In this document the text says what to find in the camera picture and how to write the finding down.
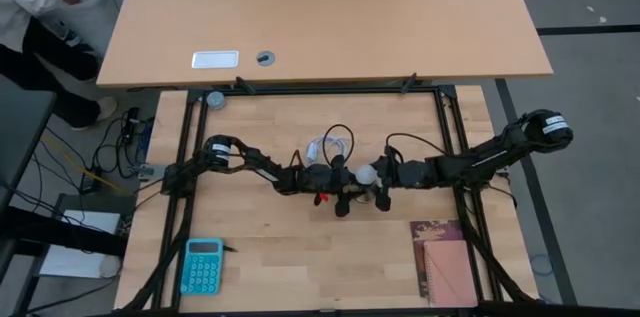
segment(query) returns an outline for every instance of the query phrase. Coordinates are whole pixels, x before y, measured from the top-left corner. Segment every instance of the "white cable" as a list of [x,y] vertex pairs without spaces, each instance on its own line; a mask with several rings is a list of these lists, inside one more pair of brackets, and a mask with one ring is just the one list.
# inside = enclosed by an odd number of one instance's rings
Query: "white cable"
[[[318,163],[318,158],[324,159],[324,155],[322,154],[322,139],[323,137],[318,137],[313,141],[309,142],[309,145],[307,146],[307,165]],[[325,142],[328,144],[328,146],[325,148],[325,150],[329,150],[331,146],[335,144],[335,145],[338,145],[338,148],[340,149],[339,154],[346,157],[347,142],[350,142],[350,141],[351,140],[346,137],[327,136]]]

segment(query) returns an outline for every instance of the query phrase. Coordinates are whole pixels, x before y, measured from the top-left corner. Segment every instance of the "teal calculator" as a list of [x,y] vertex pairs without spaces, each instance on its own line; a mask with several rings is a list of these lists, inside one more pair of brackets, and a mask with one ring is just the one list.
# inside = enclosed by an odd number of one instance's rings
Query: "teal calculator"
[[183,295],[216,295],[220,289],[222,252],[220,238],[190,238],[182,267]]

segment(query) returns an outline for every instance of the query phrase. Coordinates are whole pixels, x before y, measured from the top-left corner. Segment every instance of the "person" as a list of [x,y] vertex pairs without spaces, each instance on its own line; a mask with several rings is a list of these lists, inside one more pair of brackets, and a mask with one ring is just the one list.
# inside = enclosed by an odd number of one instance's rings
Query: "person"
[[80,81],[92,81],[99,60],[73,49],[48,31],[34,17],[79,0],[0,0],[0,75],[26,90],[57,94],[53,113],[73,129],[82,130],[109,118],[118,104],[115,98],[88,100],[67,91],[36,54]]

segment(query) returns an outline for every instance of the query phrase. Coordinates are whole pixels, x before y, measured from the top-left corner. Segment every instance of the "wooden desk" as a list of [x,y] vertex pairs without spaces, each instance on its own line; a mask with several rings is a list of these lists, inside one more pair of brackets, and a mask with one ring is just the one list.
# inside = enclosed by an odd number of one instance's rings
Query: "wooden desk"
[[[458,87],[458,96],[470,145],[491,138],[493,128],[480,87]],[[185,98],[186,92],[162,94],[148,162],[175,160]],[[229,97],[227,102],[223,110],[209,113],[205,136],[237,136],[283,164],[296,148],[304,151],[333,123],[344,123],[355,133],[356,147],[348,162],[352,170],[376,159],[391,132],[414,133],[442,147],[430,94],[254,96]],[[437,154],[402,137],[393,145],[408,159]],[[508,189],[501,178],[492,184]],[[156,186],[143,191],[139,200],[156,191]],[[390,212],[353,203],[351,214],[339,219],[335,201],[315,207],[310,196],[281,196],[250,172],[201,175],[191,237],[223,237],[239,253],[225,254],[218,296],[183,297],[181,310],[428,306],[418,295],[409,221],[456,219],[453,194],[450,189],[393,190],[391,197]],[[511,199],[493,190],[483,192],[482,198],[496,257],[524,291],[536,295]],[[167,201],[158,196],[136,212],[117,307],[131,300],[158,260]],[[165,297],[170,296],[173,273],[170,270]]]
[[[239,51],[193,70],[197,51]],[[261,67],[259,52],[276,61]],[[125,0],[98,84],[549,76],[523,0]]]

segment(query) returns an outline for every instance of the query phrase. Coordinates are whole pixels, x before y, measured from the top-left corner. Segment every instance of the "black pants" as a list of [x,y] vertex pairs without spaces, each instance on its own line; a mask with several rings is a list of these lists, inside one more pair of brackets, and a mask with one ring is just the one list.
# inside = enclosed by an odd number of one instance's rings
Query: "black pants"
[[35,55],[39,54],[80,81],[97,75],[98,61],[95,57],[71,48],[35,18],[29,23],[22,49],[23,53],[19,53],[0,44],[0,74],[26,90],[57,94],[53,113],[71,127],[94,124],[100,114],[98,103],[68,92]]

